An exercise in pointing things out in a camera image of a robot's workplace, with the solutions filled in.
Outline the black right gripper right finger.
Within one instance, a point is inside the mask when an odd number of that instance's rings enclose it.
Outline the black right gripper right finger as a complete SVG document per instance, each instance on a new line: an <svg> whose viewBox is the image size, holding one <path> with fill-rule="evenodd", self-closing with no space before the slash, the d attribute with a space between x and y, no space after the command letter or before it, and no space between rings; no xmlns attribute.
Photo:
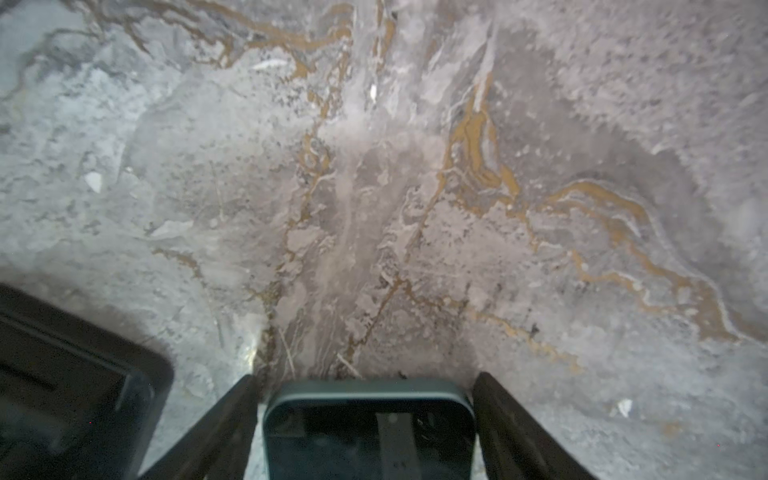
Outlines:
<svg viewBox="0 0 768 480"><path fill-rule="evenodd" d="M490 373L476 378L472 401L488 478L595 479Z"/></svg>

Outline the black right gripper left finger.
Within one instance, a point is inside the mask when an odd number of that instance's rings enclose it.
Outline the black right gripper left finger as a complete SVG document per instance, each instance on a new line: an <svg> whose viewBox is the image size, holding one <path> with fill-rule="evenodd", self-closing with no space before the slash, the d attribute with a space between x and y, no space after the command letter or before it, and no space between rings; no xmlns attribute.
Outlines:
<svg viewBox="0 0 768 480"><path fill-rule="evenodd" d="M243 479L258 425L260 379L243 376L143 479Z"/></svg>

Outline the green-edged smartphone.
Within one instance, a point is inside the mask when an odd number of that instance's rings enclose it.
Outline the green-edged smartphone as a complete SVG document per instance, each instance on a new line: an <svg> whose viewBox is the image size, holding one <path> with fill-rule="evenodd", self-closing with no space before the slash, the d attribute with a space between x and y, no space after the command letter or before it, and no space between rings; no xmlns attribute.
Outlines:
<svg viewBox="0 0 768 480"><path fill-rule="evenodd" d="M468 479L475 416L442 379L301 380L264 413L271 479Z"/></svg>

